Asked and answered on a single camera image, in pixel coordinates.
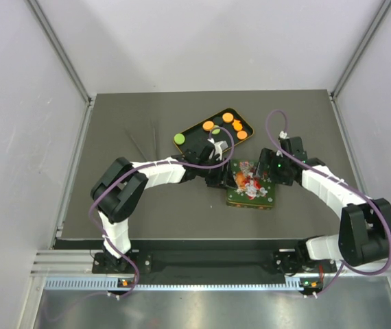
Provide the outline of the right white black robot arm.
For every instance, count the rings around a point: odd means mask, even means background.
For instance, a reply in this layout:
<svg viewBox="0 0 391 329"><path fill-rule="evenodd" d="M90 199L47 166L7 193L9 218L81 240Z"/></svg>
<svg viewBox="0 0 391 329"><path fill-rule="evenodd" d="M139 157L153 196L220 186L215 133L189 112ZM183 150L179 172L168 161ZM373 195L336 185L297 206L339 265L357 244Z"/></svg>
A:
<svg viewBox="0 0 391 329"><path fill-rule="evenodd" d="M339 218L338 234L300 241L296 263L304 271L314 270L321 260L342 260L351 267L391 258L391 204L371 199L335 176L318 158L310 158L300 137L281 139L277 151L264 148L256 174L268 175L275 183L298 183L313 193Z"/></svg>

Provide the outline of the black metal tweezers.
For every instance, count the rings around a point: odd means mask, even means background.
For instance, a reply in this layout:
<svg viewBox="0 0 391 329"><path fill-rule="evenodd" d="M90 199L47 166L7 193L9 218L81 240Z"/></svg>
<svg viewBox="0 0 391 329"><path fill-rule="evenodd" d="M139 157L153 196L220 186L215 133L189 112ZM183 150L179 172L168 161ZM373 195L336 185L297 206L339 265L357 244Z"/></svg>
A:
<svg viewBox="0 0 391 329"><path fill-rule="evenodd" d="M144 161L160 159L159 123L156 119L127 123L123 130Z"/></svg>

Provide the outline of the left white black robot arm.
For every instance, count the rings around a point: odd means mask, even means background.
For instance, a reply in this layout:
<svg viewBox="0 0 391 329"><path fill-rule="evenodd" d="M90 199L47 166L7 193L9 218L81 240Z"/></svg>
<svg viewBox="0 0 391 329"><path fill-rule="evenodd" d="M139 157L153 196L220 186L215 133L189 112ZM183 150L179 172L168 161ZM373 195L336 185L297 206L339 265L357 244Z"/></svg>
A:
<svg viewBox="0 0 391 329"><path fill-rule="evenodd" d="M104 259L115 271L127 270L132 262L128 219L148 188L182 184L197 177L213 188L233 186L230 158L224 158L226 141L210 138L198 154L186 151L177 156L151 162L116 159L91 190L94 210L101 220Z"/></svg>

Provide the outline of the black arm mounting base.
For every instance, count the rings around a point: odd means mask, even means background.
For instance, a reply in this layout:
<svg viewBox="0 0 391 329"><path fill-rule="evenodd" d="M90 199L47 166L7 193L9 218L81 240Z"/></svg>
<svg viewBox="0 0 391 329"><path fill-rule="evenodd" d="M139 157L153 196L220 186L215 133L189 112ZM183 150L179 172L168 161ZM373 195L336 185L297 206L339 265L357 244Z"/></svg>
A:
<svg viewBox="0 0 391 329"><path fill-rule="evenodd" d="M136 265L142 274L161 273L166 269L208 269L255 267L270 274L335 273L336 266L328 260L302 264L292 249L237 250L130 250L115 258L109 252L94 255L93 273L132 273Z"/></svg>

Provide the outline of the gold tin lid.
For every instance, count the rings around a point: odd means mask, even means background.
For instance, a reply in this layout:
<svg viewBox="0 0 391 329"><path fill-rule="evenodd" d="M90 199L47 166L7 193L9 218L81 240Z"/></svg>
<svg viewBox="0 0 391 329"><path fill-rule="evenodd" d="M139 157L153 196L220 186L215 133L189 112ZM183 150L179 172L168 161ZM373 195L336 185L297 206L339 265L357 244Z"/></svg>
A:
<svg viewBox="0 0 391 329"><path fill-rule="evenodd" d="M251 160L232 159L231 167L237 183L237 188L227 188L226 196L247 195L250 199L260 196L273 196L276 199L275 183L270 178L256 178L254 176L256 162Z"/></svg>

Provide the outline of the green christmas cookie tin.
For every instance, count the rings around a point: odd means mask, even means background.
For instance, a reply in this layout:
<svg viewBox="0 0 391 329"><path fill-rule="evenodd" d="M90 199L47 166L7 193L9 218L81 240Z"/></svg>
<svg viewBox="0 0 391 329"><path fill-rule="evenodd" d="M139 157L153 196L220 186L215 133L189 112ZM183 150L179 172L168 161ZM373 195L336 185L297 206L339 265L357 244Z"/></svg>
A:
<svg viewBox="0 0 391 329"><path fill-rule="evenodd" d="M270 210L275 205L275 197L260 196L250 199L247 195L232 195L226 196L226 204L238 208L253 208L258 210Z"/></svg>

